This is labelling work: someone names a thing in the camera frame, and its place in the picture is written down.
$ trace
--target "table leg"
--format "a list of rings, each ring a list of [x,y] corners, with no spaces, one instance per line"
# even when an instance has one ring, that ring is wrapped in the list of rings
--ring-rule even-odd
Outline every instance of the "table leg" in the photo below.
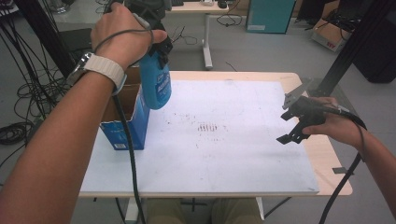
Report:
[[[202,42],[204,48],[205,67],[207,70],[210,70],[213,68],[213,64],[209,48],[209,14],[205,14],[205,37]]]

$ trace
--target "hand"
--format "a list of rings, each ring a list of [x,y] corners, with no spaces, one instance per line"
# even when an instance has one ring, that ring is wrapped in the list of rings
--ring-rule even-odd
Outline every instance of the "hand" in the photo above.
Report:
[[[123,30],[144,30],[131,11],[120,3],[111,5],[111,12],[102,16],[91,32],[92,48],[105,38]],[[165,31],[153,30],[154,43],[161,43],[167,37]],[[96,55],[118,63],[124,70],[130,63],[139,60],[147,52],[151,35],[147,32],[128,32],[107,40]]]
[[[337,107],[337,101],[332,97],[312,98],[328,107]],[[361,147],[361,135],[358,126],[350,119],[346,119],[339,115],[327,113],[326,122],[320,125],[313,125],[303,129],[305,134],[326,134],[339,142],[351,145],[355,148]]]

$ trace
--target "desk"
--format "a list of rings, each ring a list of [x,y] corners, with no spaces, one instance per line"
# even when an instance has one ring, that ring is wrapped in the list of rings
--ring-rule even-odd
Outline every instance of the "desk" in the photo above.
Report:
[[[280,83],[281,88],[284,92],[289,92],[300,85],[300,79],[295,74],[290,73],[251,73],[251,72],[171,72],[172,80],[245,80],[245,81],[265,81],[265,82],[276,82]],[[288,147],[293,148],[296,146],[304,146],[304,150],[307,154],[307,158],[309,159],[312,170],[314,171],[315,178],[318,181],[318,192],[314,189],[282,189],[273,191],[269,188],[268,191],[265,190],[257,190],[257,187],[263,185],[264,188],[272,187],[268,186],[268,179],[260,179],[260,182],[256,181],[253,177],[252,179],[246,179],[246,184],[243,186],[244,189],[240,189],[239,191],[235,190],[224,190],[221,189],[223,185],[221,183],[217,183],[217,185],[202,185],[204,186],[202,189],[183,189],[184,192],[180,192],[179,187],[184,185],[186,179],[181,179],[173,177],[174,179],[170,180],[165,176],[159,176],[163,181],[159,183],[160,186],[163,186],[163,190],[161,188],[156,189],[157,191],[153,191],[151,189],[151,182],[158,182],[158,179],[152,178],[155,174],[151,174],[150,176],[142,176],[142,174],[146,174],[150,169],[150,166],[154,166],[155,160],[147,160],[144,157],[145,154],[150,153],[150,148],[146,148],[143,151],[136,151],[136,164],[137,164],[137,173],[138,173],[138,187],[140,191],[140,195],[142,197],[262,197],[262,196],[302,196],[302,195],[331,195],[335,187],[338,185],[339,181],[342,179],[342,175],[335,175],[332,172],[332,168],[340,167],[340,162],[338,161],[333,149],[332,145],[328,137],[326,136],[311,136],[307,141],[304,141],[303,145],[297,144],[289,144]],[[295,151],[292,149],[290,151],[291,154],[294,154]],[[200,158],[185,158],[184,162],[181,160],[172,160],[178,155],[172,155],[172,151],[158,151],[163,157],[164,160],[168,160],[169,163],[165,164],[162,169],[166,170],[174,170],[177,172],[178,170],[185,169],[184,167],[189,168],[188,163],[189,160],[200,160]],[[210,156],[204,158],[204,160],[212,160],[212,158],[216,158],[218,155],[213,153]],[[131,180],[131,171],[130,166],[128,166],[129,157],[128,152],[126,151],[114,151],[111,145],[108,143],[104,135],[101,131],[98,134],[96,139],[96,143],[93,149],[91,162],[89,168],[87,170],[87,174],[84,178],[84,182],[81,187],[80,196],[86,197],[133,197],[132,192],[132,180]],[[250,164],[247,162],[246,166],[253,166],[257,164]],[[262,166],[258,166],[256,173],[262,171]],[[222,171],[224,174],[217,174],[216,176],[226,176],[236,174],[237,170],[230,171]],[[282,182],[283,176],[278,176],[278,180]],[[191,182],[193,182],[193,187],[200,186],[200,182],[209,181],[205,179],[205,176],[196,176]],[[349,183],[346,183],[340,195],[348,195],[352,192],[352,188]]]
[[[64,14],[53,15],[57,22],[66,23],[96,23],[102,12],[101,6],[92,1],[76,1],[70,10]],[[191,22],[200,22],[205,25],[205,37],[203,39],[203,50],[205,58],[206,69],[212,69],[213,63],[210,56],[209,48],[209,16],[210,14],[223,14],[228,11],[228,8],[219,8],[217,2],[211,7],[203,6],[199,2],[185,2],[182,7],[172,7],[172,11],[166,11],[166,16],[163,19],[163,24],[166,29],[166,24],[172,24],[180,21],[182,15],[183,23],[191,24]]]

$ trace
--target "table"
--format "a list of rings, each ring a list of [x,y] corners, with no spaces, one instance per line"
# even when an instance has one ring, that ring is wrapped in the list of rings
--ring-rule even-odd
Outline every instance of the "table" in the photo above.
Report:
[[[276,82],[279,83],[284,92],[292,91],[296,88],[301,82],[296,74],[291,73],[254,73],[254,72],[187,72],[187,71],[173,71],[171,72],[172,80],[226,80],[230,83],[236,80],[245,80],[245,81],[260,81],[260,82]],[[290,147],[295,147],[296,144],[288,145]],[[300,191],[298,190],[290,190],[290,189],[282,189],[272,191],[263,191],[256,190],[252,188],[250,191],[249,185],[244,186],[247,191],[239,190],[239,191],[220,191],[221,183],[217,185],[202,185],[205,189],[194,189],[193,191],[189,191],[188,189],[184,192],[178,191],[177,179],[166,179],[163,178],[160,181],[164,181],[160,183],[160,186],[163,186],[163,191],[161,190],[152,190],[151,182],[158,182],[158,179],[146,178],[141,179],[138,177],[138,185],[139,181],[139,190],[141,197],[262,197],[262,196],[318,196],[318,195],[331,195],[335,187],[338,185],[343,175],[336,175],[332,168],[340,167],[340,162],[337,159],[332,145],[327,136],[311,136],[307,141],[304,141],[302,145],[304,146],[304,150],[306,152],[307,158],[309,159],[312,170],[315,174],[315,178],[318,181],[318,190],[308,189]],[[136,151],[136,163],[137,163],[137,172],[139,175],[142,173],[146,173],[150,167],[148,166],[150,162],[154,162],[157,159],[153,159],[152,161],[146,161],[146,164],[141,164],[140,160],[146,160],[144,158],[144,154],[149,152],[150,148],[146,148],[143,151]],[[171,151],[159,151],[165,160],[169,157]],[[216,158],[216,154],[207,155],[203,160],[212,160]],[[180,160],[168,160],[169,163],[165,164],[162,169],[177,171],[179,169],[184,169],[183,167],[187,164],[183,164]],[[132,180],[128,177],[131,176],[130,167],[125,166],[128,164],[129,157],[127,152],[119,152],[114,151],[111,145],[106,141],[106,138],[100,134],[96,139],[95,147],[92,153],[92,159],[87,170],[87,174],[85,176],[83,185],[81,187],[80,196],[81,197],[133,197],[132,193]],[[196,183],[200,181],[207,181],[205,176],[196,176]],[[265,181],[261,183],[255,183],[255,185],[265,185]],[[352,187],[349,183],[346,183],[344,188],[341,190],[340,195],[348,195],[351,194]]]
[[[209,47],[209,16],[211,14],[223,14],[227,11],[228,8],[219,8],[217,2],[213,6],[204,6],[200,2],[185,2],[182,7],[172,7],[172,11],[166,11],[163,24],[166,28],[166,24],[180,21],[180,15],[183,17],[183,23],[199,22],[204,24],[205,37],[202,42],[205,67],[209,70],[213,68]],[[57,22],[94,24],[100,19],[102,12],[102,6],[92,1],[76,1],[70,6],[69,11],[64,14],[54,14],[53,18]]]

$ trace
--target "watch face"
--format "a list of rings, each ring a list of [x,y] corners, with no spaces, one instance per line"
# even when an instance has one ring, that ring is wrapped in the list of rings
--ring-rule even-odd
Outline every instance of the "watch face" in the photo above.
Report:
[[[76,68],[73,70],[73,72],[67,77],[67,83],[69,85],[75,84],[80,78],[81,75],[87,72],[87,70],[84,69],[85,64],[87,61],[91,58],[92,53],[86,53],[84,54],[81,59],[78,61]]]

